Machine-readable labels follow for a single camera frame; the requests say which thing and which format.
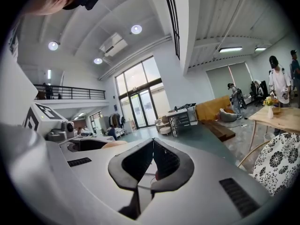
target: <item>door frame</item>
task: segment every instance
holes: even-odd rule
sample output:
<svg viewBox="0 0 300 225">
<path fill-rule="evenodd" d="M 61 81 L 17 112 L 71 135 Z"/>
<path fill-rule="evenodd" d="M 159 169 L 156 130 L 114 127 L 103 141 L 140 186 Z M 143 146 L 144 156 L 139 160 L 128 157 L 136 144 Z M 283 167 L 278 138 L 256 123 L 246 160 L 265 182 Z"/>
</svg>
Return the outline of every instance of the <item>door frame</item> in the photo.
<svg viewBox="0 0 300 225">
<path fill-rule="evenodd" d="M 135 121 L 135 127 L 136 127 L 136 129 L 149 128 L 149 127 L 155 126 L 155 124 L 149 125 L 148 120 L 147 120 L 146 112 L 145 112 L 145 109 L 144 109 L 144 106 L 143 106 L 143 101 L 142 101 L 142 98 L 141 98 L 141 92 L 144 92 L 144 91 L 148 91 L 149 96 L 150 96 L 150 100 L 151 100 L 151 103 L 152 103 L 152 107 L 153 107 L 153 110 L 154 110 L 155 117 L 156 117 L 156 119 L 158 119 L 158 114 L 157 114 L 157 111 L 156 111 L 156 108 L 155 108 L 155 105 L 154 105 L 154 101 L 153 101 L 153 97 L 152 97 L 150 88 L 146 88 L 146 89 L 138 91 L 138 92 L 136 92 L 134 94 L 131 94 L 129 96 L 129 102 L 130 102 L 130 106 L 131 106 L 131 110 L 132 110 L 132 115 L 133 115 L 133 118 L 134 118 L 134 121 Z M 145 124 L 146 124 L 145 126 L 142 126 L 142 127 L 138 126 L 138 124 L 137 124 L 137 120 L 136 120 L 136 116 L 135 116 L 135 111 L 133 109 L 133 105 L 132 105 L 132 102 L 131 102 L 131 97 L 133 97 L 135 95 L 137 95 L 137 97 L 139 99 L 141 110 L 142 110 L 142 115 L 144 117 L 144 121 L 145 121 Z"/>
</svg>

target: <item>double door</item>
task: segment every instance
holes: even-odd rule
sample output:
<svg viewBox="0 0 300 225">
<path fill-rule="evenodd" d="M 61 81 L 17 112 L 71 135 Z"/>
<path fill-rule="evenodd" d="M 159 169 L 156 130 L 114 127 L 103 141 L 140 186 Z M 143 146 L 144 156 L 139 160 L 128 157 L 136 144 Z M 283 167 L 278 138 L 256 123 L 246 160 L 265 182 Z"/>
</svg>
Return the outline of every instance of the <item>double door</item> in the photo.
<svg viewBox="0 0 300 225">
<path fill-rule="evenodd" d="M 158 118 L 158 115 L 150 89 L 131 95 L 130 105 L 137 129 L 155 125 L 154 121 Z"/>
</svg>

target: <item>vase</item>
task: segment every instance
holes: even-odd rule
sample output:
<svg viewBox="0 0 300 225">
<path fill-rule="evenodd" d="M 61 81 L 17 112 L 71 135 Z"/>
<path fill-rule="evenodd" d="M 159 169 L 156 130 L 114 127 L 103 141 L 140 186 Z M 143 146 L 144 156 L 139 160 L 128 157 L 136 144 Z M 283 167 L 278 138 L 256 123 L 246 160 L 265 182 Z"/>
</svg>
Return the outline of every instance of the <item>vase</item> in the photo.
<svg viewBox="0 0 300 225">
<path fill-rule="evenodd" d="M 272 119 L 274 114 L 273 114 L 273 106 L 269 106 L 269 111 L 268 111 L 268 118 Z"/>
</svg>

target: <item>concrete floor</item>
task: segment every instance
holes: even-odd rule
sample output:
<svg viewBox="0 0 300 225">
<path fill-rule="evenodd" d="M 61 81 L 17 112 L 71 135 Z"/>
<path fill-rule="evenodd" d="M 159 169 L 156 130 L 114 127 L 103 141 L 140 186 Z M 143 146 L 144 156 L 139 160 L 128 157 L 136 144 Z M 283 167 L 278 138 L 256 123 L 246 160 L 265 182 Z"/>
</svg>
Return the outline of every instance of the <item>concrete floor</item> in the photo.
<svg viewBox="0 0 300 225">
<path fill-rule="evenodd" d="M 297 101 L 292 101 L 292 107 L 297 107 Z M 246 110 L 242 110 L 244 117 L 248 118 L 255 112 L 259 111 L 262 106 L 255 106 L 254 104 L 248 105 Z M 140 139 L 148 139 L 153 137 L 164 138 L 174 142 L 182 143 L 188 146 L 199 148 L 211 152 L 219 157 L 226 159 L 232 164 L 238 164 L 247 154 L 249 150 L 250 140 L 253 131 L 253 121 L 251 120 L 237 120 L 231 123 L 220 124 L 229 127 L 236 136 L 225 142 L 219 141 L 205 126 L 194 125 L 191 129 L 182 133 L 179 137 L 173 137 L 172 135 L 161 135 L 157 132 L 155 127 L 139 129 L 131 134 L 122 136 L 120 140 L 132 142 Z M 273 133 L 274 129 L 269 128 L 268 132 Z M 257 124 L 255 137 L 252 145 L 252 149 L 257 145 L 264 142 L 264 134 L 266 133 L 266 126 Z M 243 166 L 247 172 L 251 173 L 254 168 L 254 163 L 258 157 L 260 150 L 254 152 L 244 163 Z"/>
</svg>

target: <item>black railing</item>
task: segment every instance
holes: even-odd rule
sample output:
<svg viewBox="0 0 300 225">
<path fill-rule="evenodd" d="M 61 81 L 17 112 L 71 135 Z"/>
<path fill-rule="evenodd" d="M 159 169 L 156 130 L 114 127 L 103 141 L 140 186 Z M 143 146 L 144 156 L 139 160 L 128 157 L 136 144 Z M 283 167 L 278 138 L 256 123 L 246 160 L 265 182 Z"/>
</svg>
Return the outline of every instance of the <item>black railing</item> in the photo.
<svg viewBox="0 0 300 225">
<path fill-rule="evenodd" d="M 175 0 L 167 0 L 171 22 L 173 26 L 174 33 L 174 42 L 175 42 L 175 52 L 176 56 L 180 59 L 180 45 L 179 45 L 179 26 L 178 26 L 178 17 Z"/>
<path fill-rule="evenodd" d="M 105 91 L 96 89 L 39 85 L 34 84 L 38 90 L 37 100 L 50 99 L 105 99 Z"/>
</svg>

